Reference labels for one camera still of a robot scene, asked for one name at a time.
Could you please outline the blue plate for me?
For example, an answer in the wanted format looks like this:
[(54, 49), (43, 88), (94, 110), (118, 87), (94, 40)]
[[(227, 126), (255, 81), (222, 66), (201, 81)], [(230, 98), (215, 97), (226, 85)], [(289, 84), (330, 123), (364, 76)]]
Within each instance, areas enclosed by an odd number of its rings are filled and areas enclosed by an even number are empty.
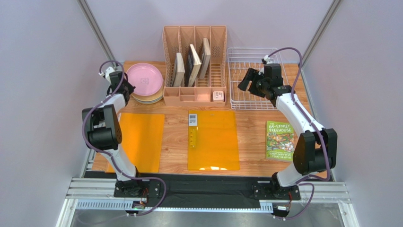
[(135, 98), (135, 100), (136, 100), (137, 102), (141, 103), (141, 104), (150, 105), (150, 104), (154, 104), (154, 103), (157, 103), (157, 102), (161, 101), (162, 98), (160, 98), (160, 99), (155, 99), (155, 100), (151, 100), (151, 101), (142, 101), (142, 100), (139, 100), (139, 99), (136, 99), (136, 98)]

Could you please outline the pink plate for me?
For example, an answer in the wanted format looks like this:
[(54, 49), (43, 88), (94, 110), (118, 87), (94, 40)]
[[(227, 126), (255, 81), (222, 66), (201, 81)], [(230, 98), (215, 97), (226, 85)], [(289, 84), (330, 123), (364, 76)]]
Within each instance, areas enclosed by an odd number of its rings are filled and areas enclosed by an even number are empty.
[(137, 63), (126, 71), (128, 82), (134, 87), (134, 94), (151, 96), (156, 94), (163, 85), (161, 72), (148, 63)]

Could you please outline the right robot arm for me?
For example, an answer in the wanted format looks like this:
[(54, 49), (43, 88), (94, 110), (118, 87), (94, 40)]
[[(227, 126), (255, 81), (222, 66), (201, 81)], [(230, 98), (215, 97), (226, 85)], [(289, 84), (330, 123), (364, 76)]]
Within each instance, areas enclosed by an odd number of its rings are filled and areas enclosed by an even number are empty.
[(237, 86), (242, 91), (264, 97), (287, 118), (298, 141), (294, 148), (292, 164), (272, 175), (270, 195), (282, 199), (308, 178), (318, 178), (316, 173), (326, 172), (336, 166), (338, 135), (317, 122), (301, 104), (294, 87), (283, 83), (280, 64), (265, 64), (261, 70), (249, 68)]

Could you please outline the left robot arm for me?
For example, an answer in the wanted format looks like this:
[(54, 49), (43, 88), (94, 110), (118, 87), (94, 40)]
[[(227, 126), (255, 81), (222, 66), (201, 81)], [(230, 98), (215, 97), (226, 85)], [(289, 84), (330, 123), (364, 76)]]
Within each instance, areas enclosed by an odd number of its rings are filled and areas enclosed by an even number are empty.
[(146, 186), (123, 150), (123, 134), (117, 116), (117, 112), (128, 104), (135, 87), (126, 80), (122, 71), (112, 70), (106, 77), (110, 88), (117, 89), (117, 92), (108, 95), (108, 100), (94, 111), (91, 108), (82, 110), (84, 138), (90, 143), (89, 148), (95, 148), (113, 167), (117, 176), (114, 197), (139, 198), (146, 195)]

